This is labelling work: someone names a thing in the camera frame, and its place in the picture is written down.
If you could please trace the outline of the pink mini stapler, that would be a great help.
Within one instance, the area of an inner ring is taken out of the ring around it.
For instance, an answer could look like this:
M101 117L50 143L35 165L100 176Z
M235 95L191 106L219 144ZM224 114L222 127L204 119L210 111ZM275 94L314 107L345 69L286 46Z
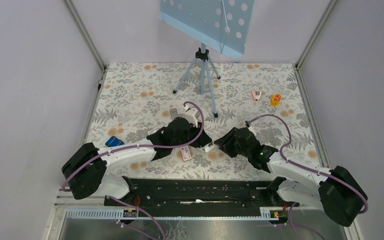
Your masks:
M251 97L255 102L258 102L261 99L262 92L261 91L251 91Z

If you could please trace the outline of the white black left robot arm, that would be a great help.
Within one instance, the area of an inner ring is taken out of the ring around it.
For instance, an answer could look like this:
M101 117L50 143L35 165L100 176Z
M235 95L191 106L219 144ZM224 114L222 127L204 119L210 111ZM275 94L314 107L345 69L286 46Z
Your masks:
M76 200L101 194L116 197L122 205L128 206L135 200L134 190L127 180L112 176L110 171L163 159L173 149L204 148L212 142L201 122L193 125L182 117L135 143L98 148L88 142L63 165L61 171L65 182L61 188L64 192L71 192Z

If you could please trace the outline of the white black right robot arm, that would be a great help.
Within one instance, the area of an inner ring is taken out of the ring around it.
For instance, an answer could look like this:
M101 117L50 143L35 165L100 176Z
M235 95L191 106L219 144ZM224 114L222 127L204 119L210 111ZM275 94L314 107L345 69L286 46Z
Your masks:
M261 144L247 127L232 128L214 144L229 157L245 157L254 168L275 177L266 193L273 206L284 201L310 206L343 227L368 210L368 196L342 166L315 168L286 160L277 148Z

